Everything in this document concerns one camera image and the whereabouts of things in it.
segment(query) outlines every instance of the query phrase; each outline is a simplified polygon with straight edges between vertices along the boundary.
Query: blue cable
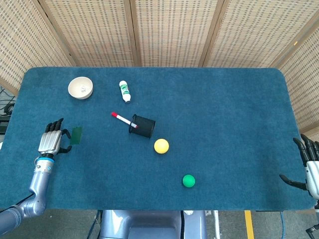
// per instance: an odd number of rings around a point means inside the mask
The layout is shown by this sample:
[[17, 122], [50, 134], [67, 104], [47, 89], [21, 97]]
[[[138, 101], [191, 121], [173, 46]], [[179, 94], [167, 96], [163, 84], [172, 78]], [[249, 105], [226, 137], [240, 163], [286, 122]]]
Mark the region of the blue cable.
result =
[[286, 226], [285, 226], [284, 212], [280, 212], [280, 217], [281, 217], [281, 223], [283, 225], [283, 235], [281, 236], [281, 239], [285, 239]]

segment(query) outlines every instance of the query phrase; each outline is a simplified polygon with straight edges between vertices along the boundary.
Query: white bowl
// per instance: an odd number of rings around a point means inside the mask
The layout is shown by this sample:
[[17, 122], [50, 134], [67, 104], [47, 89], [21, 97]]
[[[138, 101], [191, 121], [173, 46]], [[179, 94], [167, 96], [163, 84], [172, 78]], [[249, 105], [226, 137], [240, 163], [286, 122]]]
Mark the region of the white bowl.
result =
[[79, 100], [84, 100], [91, 96], [93, 92], [92, 81], [84, 76], [74, 78], [68, 87], [69, 94]]

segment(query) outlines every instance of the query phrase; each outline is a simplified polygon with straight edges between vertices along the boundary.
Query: green label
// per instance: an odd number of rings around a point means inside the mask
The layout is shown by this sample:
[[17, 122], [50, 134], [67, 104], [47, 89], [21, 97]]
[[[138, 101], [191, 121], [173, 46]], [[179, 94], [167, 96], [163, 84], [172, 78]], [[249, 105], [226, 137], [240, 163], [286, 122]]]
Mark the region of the green label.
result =
[[121, 90], [128, 90], [128, 85], [121, 85]]

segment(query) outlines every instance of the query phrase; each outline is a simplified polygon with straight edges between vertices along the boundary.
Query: robotic arm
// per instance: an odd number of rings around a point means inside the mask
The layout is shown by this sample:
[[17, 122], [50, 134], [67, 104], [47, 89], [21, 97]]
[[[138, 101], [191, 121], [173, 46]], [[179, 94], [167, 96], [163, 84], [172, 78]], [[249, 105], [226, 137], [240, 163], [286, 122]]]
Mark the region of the robotic arm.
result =
[[[305, 167], [306, 183], [292, 181], [282, 174], [279, 176], [288, 185], [308, 191], [310, 196], [317, 200], [315, 211], [319, 221], [319, 142], [313, 142], [304, 134], [301, 134], [301, 138], [304, 140], [305, 144], [297, 138], [294, 138], [294, 142], [298, 146]], [[307, 229], [306, 232], [311, 239], [315, 239], [312, 232], [318, 229], [319, 224]]]
[[68, 138], [71, 138], [67, 129], [60, 130], [62, 121], [63, 118], [54, 123], [49, 123], [45, 128], [38, 149], [40, 156], [34, 161], [35, 169], [29, 187], [32, 194], [0, 212], [0, 236], [17, 228], [23, 219], [44, 213], [46, 191], [54, 164], [53, 157], [59, 153], [68, 153], [72, 147], [68, 146], [67, 149], [60, 147], [62, 135], [66, 134]]

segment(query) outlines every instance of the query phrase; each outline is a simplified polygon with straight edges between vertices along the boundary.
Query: glue stick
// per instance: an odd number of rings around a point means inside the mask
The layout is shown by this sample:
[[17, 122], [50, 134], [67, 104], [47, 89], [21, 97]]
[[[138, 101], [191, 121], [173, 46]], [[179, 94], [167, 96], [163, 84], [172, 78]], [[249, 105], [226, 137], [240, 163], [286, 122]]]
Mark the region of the glue stick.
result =
[[128, 83], [126, 83], [126, 81], [121, 81], [119, 85], [122, 92], [122, 98], [125, 101], [125, 103], [128, 104], [129, 102], [131, 102], [131, 95], [130, 95]]

